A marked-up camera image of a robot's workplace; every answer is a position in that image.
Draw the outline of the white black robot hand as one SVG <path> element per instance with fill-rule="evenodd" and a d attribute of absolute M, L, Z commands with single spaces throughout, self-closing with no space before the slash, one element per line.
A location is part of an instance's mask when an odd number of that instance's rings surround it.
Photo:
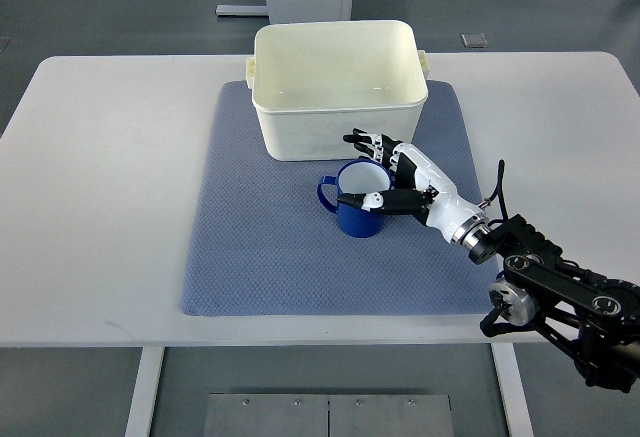
<path fill-rule="evenodd" d="M 340 203 L 373 214 L 412 215 L 452 245 L 479 248 L 489 233 L 484 210 L 462 198 L 453 181 L 415 145 L 360 129 L 343 140 L 389 170 L 393 184 L 385 191 L 341 192 Z"/>

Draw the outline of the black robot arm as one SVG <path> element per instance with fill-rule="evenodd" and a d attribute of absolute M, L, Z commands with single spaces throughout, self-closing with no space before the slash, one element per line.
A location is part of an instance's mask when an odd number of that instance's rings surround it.
<path fill-rule="evenodd" d="M 495 188 L 501 216 L 473 236 L 469 258 L 500 257 L 489 288 L 492 310 L 480 329 L 487 337 L 536 332 L 567 355 L 589 387 L 630 392 L 639 379 L 639 287 L 610 279 L 563 258 L 522 216 L 507 213 L 498 164 Z"/>

